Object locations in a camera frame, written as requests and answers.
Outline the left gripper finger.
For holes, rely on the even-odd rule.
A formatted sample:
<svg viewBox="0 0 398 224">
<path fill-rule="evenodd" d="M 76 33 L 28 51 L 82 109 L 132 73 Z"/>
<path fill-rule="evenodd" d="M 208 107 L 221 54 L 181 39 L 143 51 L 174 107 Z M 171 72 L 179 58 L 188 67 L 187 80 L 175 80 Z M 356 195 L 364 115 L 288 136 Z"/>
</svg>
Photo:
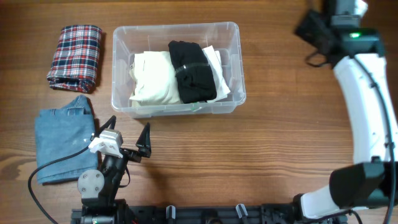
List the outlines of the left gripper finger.
<svg viewBox="0 0 398 224">
<path fill-rule="evenodd" d="M 138 148 L 150 149 L 150 123 L 146 123 L 144 126 L 137 142 L 136 146 Z"/>
<path fill-rule="evenodd" d="M 98 135 L 100 135 L 106 128 L 114 129 L 116 125 L 116 116 L 112 115 L 102 126 L 99 127 Z"/>
</svg>

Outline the cream cloth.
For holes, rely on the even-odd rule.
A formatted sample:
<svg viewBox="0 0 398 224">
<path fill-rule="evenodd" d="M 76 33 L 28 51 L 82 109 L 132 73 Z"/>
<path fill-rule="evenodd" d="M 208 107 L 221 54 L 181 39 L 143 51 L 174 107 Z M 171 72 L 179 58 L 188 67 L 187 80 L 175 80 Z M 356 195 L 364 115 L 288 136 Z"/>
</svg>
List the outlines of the cream cloth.
<svg viewBox="0 0 398 224">
<path fill-rule="evenodd" d="M 181 103 L 175 69 L 168 51 L 145 51 L 134 55 L 129 74 L 136 87 L 131 106 L 177 105 Z"/>
</svg>

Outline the black garment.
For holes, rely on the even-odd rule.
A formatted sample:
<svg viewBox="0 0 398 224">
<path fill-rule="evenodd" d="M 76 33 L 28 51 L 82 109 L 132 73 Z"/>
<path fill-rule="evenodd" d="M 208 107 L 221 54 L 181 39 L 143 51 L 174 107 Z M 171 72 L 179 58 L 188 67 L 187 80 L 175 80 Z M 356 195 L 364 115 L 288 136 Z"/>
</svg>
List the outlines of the black garment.
<svg viewBox="0 0 398 224">
<path fill-rule="evenodd" d="M 176 40 L 168 47 L 181 101 L 187 104 L 214 100 L 217 92 L 213 72 L 201 47 Z"/>
</svg>

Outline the white printed t-shirt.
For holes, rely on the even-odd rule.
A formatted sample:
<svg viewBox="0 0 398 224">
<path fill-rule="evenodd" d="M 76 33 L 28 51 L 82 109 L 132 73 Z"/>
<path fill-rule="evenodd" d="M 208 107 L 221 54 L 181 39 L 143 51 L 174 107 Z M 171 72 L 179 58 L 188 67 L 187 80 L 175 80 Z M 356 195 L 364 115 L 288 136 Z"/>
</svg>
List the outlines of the white printed t-shirt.
<svg viewBox="0 0 398 224">
<path fill-rule="evenodd" d="M 213 100 L 208 100 L 208 102 L 214 103 L 227 98 L 228 94 L 231 93 L 231 90 L 227 86 L 223 76 L 220 52 L 215 50 L 212 45 L 203 48 L 202 51 L 205 54 L 213 73 L 213 79 L 216 87 L 216 98 Z"/>
</svg>

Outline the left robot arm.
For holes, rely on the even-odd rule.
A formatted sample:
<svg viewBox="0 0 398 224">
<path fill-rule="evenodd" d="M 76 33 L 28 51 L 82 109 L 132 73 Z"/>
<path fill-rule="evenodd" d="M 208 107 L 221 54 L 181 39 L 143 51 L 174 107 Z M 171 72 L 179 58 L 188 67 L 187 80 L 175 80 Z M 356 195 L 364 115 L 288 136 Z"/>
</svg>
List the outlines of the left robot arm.
<svg viewBox="0 0 398 224">
<path fill-rule="evenodd" d="M 92 134 L 88 149 L 101 153 L 104 159 L 98 169 L 90 169 L 78 178 L 82 209 L 72 211 L 71 222 L 79 224 L 139 223 L 137 216 L 124 199 L 116 199 L 124 174 L 129 174 L 128 162 L 140 163 L 143 157 L 152 154 L 150 124 L 147 123 L 137 142 L 136 150 L 122 147 L 122 134 L 115 130 L 116 117 Z"/>
</svg>

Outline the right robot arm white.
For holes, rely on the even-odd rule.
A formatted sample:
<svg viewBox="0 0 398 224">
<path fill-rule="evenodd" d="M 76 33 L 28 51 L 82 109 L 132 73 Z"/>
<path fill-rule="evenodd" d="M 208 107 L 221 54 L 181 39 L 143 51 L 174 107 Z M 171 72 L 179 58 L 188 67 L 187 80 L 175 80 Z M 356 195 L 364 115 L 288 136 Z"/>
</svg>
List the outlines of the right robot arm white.
<svg viewBox="0 0 398 224">
<path fill-rule="evenodd" d="M 361 26 L 367 8 L 365 1 L 323 1 L 295 29 L 331 66 L 353 135 L 353 164 L 334 170 L 326 186 L 296 196 L 300 222 L 384 207 L 389 223 L 397 205 L 397 121 L 381 35 Z"/>
</svg>

